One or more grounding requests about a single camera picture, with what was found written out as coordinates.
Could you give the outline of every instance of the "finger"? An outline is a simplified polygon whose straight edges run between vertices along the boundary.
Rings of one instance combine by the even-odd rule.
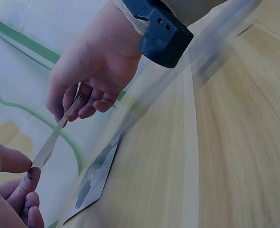
[[[0,144],[0,172],[23,173],[30,166],[31,160],[20,151]]]
[[[54,115],[55,120],[59,122],[64,115],[63,98],[69,86],[64,85],[57,77],[57,74],[51,73],[49,88],[47,93],[46,108]]]
[[[32,168],[20,182],[18,187],[7,198],[7,202],[12,206],[18,215],[21,214],[25,198],[28,193],[35,191],[40,179],[40,169]]]
[[[116,100],[118,99],[118,96],[119,94],[105,94],[103,99],[101,101],[95,101],[93,106],[99,112],[105,113],[107,110],[110,109],[110,107],[112,107],[115,104]]]
[[[0,153],[2,161],[1,172],[23,173],[31,167],[31,160],[18,150],[1,145]]]
[[[77,103],[75,104],[74,109],[72,110],[71,114],[69,115],[68,120],[74,121],[79,116],[79,111],[82,109],[88,102],[89,97],[91,96],[93,88],[86,84],[81,84],[79,89],[80,98],[78,99]]]
[[[78,84],[71,85],[65,92],[64,98],[63,98],[63,108],[64,108],[64,113],[67,112],[67,110],[72,106],[75,95],[77,93],[78,89]]]
[[[21,219],[27,225],[28,222],[28,215],[29,209],[32,207],[39,207],[40,206],[40,199],[39,195],[36,192],[28,193],[25,198],[25,204],[21,213]]]
[[[4,198],[7,199],[13,191],[18,187],[22,179],[16,179],[16,180],[10,180],[6,183],[1,183],[0,184],[0,195]]]
[[[91,78],[88,85],[90,85],[92,88],[103,91],[104,93],[113,94],[113,95],[119,94],[123,89],[110,82],[103,81],[95,77]]]
[[[51,72],[46,107],[60,121],[63,98],[69,86],[94,75],[103,64],[102,57],[80,36],[64,52]]]
[[[32,207],[28,212],[28,228],[44,228],[44,221],[38,207]]]
[[[92,116],[96,109],[93,106],[95,101],[100,101],[103,98],[104,92],[101,90],[93,89],[91,97],[89,98],[87,104],[79,111],[79,118],[85,119]]]

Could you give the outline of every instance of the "sleeve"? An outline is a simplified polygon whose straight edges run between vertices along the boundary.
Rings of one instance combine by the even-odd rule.
[[[185,26],[189,26],[205,16],[212,8],[226,2],[227,0],[161,0],[172,13]],[[132,23],[138,33],[144,35],[149,25],[147,21],[133,17],[131,12],[124,5],[122,0],[112,0],[114,5],[119,8]]]

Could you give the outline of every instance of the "dark stain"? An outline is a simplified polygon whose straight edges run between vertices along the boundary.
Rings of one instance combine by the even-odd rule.
[[[32,178],[32,169],[27,172],[26,177],[27,177],[27,179],[29,179],[31,181],[33,180],[33,178]]]

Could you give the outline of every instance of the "wrist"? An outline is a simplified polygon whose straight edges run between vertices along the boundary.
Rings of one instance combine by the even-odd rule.
[[[138,44],[142,36],[135,30],[121,10],[108,1],[91,23],[86,33],[107,49],[128,58],[139,58]]]

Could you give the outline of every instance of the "green line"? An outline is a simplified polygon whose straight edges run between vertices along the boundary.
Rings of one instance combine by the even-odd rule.
[[[24,107],[20,104],[16,104],[16,103],[11,103],[11,102],[7,102],[5,100],[3,100],[0,96],[0,103],[4,106],[8,106],[8,107],[16,107],[19,109],[24,110],[25,112],[28,112],[29,114],[33,115],[34,117],[36,117],[37,119],[39,119],[40,121],[42,121],[43,123],[45,123],[47,126],[49,126],[52,129],[55,129],[56,126],[53,125],[49,120],[45,119],[44,117],[42,117],[41,115],[35,113],[34,111],[32,111],[31,109]],[[60,133],[60,135],[63,137],[63,139],[70,145],[70,147],[73,149],[74,154],[75,154],[75,158],[77,160],[77,165],[78,165],[78,173],[80,175],[82,168],[83,168],[83,164],[82,164],[82,156],[81,153],[79,152],[78,148],[76,147],[76,145],[72,142],[72,140],[63,132]]]
[[[29,54],[27,54],[26,52],[22,51],[20,48],[14,46],[13,44],[11,44],[9,41],[7,41],[6,39],[4,39],[3,37],[0,36],[0,38],[6,42],[7,44],[9,44],[10,46],[12,46],[14,49],[16,49],[17,51],[21,52],[22,54],[24,54],[25,56],[27,56],[28,58],[30,58],[31,60],[35,61],[36,63],[38,63],[40,66],[44,67],[47,70],[52,70],[51,68],[49,68],[48,66],[46,66],[45,64],[41,63],[40,61],[36,60],[35,58],[31,57]]]
[[[0,33],[4,34],[5,36],[15,40],[19,44],[27,47],[28,49],[32,50],[33,52],[37,53],[41,57],[49,60],[52,63],[56,63],[60,55],[51,51],[50,49],[44,47],[43,45],[33,41],[32,39],[28,38],[24,34],[16,31],[12,27],[4,24],[0,21]]]
[[[56,228],[56,226],[58,225],[59,221],[54,222],[53,224],[51,224],[48,228]]]

